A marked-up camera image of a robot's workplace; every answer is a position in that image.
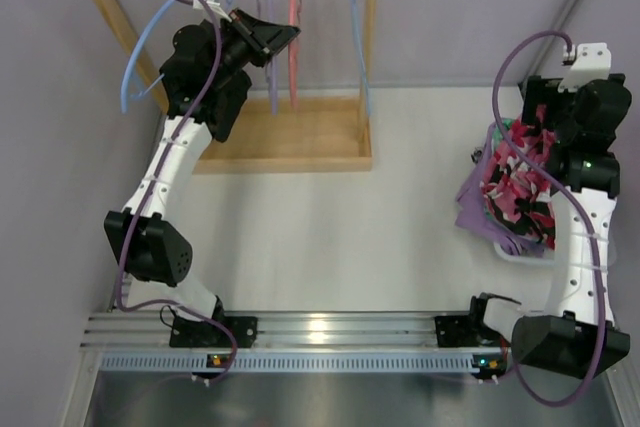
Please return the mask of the lilac plastic hanger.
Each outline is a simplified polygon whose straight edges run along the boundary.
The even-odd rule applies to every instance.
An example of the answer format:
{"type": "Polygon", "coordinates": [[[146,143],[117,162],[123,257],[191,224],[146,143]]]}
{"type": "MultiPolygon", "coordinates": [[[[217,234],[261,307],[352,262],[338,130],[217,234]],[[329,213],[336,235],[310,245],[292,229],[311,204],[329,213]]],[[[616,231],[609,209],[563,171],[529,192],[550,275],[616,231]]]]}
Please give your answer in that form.
{"type": "MultiPolygon", "coordinates": [[[[261,12],[261,0],[256,0],[258,12],[261,12]]],[[[273,0],[265,0],[267,20],[273,22],[275,20],[273,0]]],[[[277,61],[273,58],[265,67],[265,79],[268,84],[268,95],[271,106],[271,113],[276,115],[278,112],[278,87],[277,87],[277,61]]]]}

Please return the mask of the light blue plastic hanger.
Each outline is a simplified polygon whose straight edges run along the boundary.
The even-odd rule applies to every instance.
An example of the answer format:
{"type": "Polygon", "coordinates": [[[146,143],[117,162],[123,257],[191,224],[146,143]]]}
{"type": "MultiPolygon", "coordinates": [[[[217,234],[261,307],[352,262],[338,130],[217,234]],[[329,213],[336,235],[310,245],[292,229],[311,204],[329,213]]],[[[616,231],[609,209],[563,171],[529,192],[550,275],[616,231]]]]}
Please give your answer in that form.
{"type": "MultiPolygon", "coordinates": [[[[154,13],[150,18],[138,40],[135,42],[132,52],[129,54],[129,60],[127,61],[119,92],[120,112],[127,114],[129,112],[129,104],[131,102],[137,102],[146,96],[148,96],[152,90],[160,83],[164,78],[163,74],[158,73],[158,69],[152,67],[151,80],[145,81],[142,79],[142,75],[136,73],[136,66],[141,59],[143,50],[149,37],[152,35],[157,24],[161,21],[167,11],[175,3],[187,3],[192,5],[194,0],[166,0],[162,6],[154,13]]],[[[228,12],[233,6],[234,0],[222,0],[222,7],[219,11],[228,12]]]]}

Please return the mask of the pink camouflage trousers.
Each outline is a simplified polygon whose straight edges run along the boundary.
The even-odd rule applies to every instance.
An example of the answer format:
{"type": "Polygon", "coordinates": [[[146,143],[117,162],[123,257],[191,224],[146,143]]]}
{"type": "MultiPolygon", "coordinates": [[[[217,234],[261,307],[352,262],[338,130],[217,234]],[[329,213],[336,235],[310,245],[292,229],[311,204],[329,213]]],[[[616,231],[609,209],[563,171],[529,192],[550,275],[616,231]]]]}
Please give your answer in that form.
{"type": "MultiPolygon", "coordinates": [[[[511,140],[540,167],[548,161],[555,142],[554,133],[543,126],[545,113],[546,107],[539,105],[531,125],[519,118],[503,121],[511,140]]],[[[488,216],[545,250],[555,248],[551,184],[515,153],[497,128],[480,188],[488,216]]]]}

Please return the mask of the black trousers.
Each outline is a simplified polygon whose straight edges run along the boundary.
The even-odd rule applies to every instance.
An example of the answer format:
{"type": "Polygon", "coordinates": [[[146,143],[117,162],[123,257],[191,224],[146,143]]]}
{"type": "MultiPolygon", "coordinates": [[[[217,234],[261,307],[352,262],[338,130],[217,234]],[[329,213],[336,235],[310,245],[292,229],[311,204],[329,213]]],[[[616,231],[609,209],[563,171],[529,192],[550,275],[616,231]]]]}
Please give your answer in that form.
{"type": "Polygon", "coordinates": [[[214,90],[213,107],[208,125],[215,141],[224,143],[228,140],[251,86],[249,75],[244,70],[240,70],[224,85],[214,90]]]}

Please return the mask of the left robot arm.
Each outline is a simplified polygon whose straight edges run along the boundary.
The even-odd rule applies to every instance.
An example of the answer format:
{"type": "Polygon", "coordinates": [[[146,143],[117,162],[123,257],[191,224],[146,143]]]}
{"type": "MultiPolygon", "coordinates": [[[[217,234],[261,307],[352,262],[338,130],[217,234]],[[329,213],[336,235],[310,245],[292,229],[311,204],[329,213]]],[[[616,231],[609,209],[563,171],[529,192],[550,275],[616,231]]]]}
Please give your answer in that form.
{"type": "Polygon", "coordinates": [[[191,243],[176,227],[196,164],[213,143],[228,140],[252,81],[245,68],[266,66],[297,39],[297,26],[270,23],[235,9],[219,21],[180,28],[160,68],[169,100],[157,150],[138,189],[104,229],[130,290],[124,312],[167,307],[170,346],[233,347],[233,323],[220,298],[193,271],[191,243]]]}

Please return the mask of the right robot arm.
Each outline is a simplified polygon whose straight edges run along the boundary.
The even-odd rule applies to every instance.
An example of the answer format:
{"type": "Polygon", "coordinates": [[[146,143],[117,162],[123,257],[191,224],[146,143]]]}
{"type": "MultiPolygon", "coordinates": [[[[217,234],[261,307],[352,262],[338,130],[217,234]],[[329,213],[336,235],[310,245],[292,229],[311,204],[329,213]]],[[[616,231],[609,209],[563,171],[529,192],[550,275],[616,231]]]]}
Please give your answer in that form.
{"type": "Polygon", "coordinates": [[[632,103],[624,82],[623,74],[611,74],[573,94],[547,79],[528,82],[524,119],[545,106],[541,122],[557,138],[544,169],[556,188],[549,297],[537,313],[495,294],[471,303],[481,329],[501,335],[518,364],[587,380],[629,353],[630,337],[616,328],[606,290],[609,222],[620,190],[620,166],[608,149],[632,103]]]}

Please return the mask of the pink plastic hanger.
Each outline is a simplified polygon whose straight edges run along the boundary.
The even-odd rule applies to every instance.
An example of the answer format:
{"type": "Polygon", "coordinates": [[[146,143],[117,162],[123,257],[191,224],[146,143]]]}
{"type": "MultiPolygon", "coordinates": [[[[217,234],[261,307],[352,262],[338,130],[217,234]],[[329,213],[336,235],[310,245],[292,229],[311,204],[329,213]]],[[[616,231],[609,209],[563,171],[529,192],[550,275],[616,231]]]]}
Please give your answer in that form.
{"type": "MultiPolygon", "coordinates": [[[[301,21],[302,0],[289,0],[288,22],[298,26],[301,21]]],[[[293,110],[299,107],[298,100],[298,53],[299,41],[294,40],[288,47],[288,85],[290,103],[293,110]]]]}

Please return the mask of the wooden clothes rack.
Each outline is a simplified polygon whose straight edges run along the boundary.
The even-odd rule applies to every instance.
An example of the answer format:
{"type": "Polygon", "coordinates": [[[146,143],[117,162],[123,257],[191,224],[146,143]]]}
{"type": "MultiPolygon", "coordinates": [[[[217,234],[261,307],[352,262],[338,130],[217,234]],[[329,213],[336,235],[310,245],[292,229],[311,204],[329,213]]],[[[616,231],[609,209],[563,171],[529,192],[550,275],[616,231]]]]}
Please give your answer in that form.
{"type": "MultiPolygon", "coordinates": [[[[139,37],[118,0],[93,0],[126,53],[139,37]]],[[[372,65],[377,0],[365,0],[364,63],[372,65]]],[[[205,150],[199,174],[368,171],[372,167],[366,98],[305,97],[271,115],[264,99],[247,102],[229,141],[205,150]]]]}

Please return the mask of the purple garment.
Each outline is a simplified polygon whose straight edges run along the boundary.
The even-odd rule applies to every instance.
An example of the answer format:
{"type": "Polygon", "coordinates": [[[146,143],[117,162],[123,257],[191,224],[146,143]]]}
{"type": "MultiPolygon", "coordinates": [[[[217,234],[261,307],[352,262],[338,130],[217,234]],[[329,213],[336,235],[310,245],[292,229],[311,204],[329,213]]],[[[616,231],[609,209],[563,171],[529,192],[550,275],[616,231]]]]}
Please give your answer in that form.
{"type": "Polygon", "coordinates": [[[518,237],[488,216],[485,210],[480,183],[492,153],[492,139],[495,130],[495,124],[490,124],[484,144],[476,151],[477,162],[456,194],[456,202],[460,211],[455,225],[488,240],[492,245],[494,242],[498,242],[510,254],[528,254],[541,257],[545,252],[543,246],[518,237]]]}

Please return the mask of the white plastic basket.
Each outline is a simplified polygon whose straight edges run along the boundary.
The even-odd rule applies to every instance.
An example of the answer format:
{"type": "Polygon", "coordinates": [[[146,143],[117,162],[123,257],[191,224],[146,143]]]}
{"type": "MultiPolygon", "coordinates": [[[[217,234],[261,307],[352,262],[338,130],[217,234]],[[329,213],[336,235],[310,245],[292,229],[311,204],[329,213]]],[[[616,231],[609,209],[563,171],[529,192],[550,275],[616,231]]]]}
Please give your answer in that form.
{"type": "Polygon", "coordinates": [[[545,253],[543,256],[531,256],[528,254],[513,255],[506,252],[498,242],[493,243],[496,255],[504,261],[531,267],[550,268],[554,265],[553,253],[545,253]]]}

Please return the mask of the aluminium mounting rail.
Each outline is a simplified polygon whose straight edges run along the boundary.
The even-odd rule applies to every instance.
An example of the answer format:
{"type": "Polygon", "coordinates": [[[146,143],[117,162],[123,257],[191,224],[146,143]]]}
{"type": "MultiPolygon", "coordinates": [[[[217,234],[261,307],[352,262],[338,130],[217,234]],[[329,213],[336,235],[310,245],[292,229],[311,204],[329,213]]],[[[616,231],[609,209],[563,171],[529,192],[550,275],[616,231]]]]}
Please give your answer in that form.
{"type": "Polygon", "coordinates": [[[495,381],[509,368],[499,337],[475,338],[466,315],[429,312],[240,313],[225,332],[169,311],[93,315],[81,348],[104,371],[191,373],[469,374],[495,381]]]}

